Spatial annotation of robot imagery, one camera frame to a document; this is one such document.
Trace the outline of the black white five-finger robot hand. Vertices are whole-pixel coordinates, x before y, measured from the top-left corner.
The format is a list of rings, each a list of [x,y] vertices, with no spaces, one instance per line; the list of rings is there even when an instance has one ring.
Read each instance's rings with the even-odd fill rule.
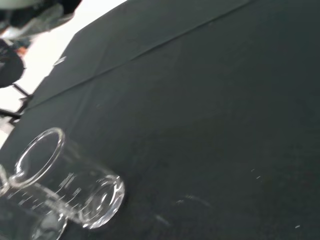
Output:
[[[1,0],[0,38],[16,40],[49,32],[69,22],[81,0]]]

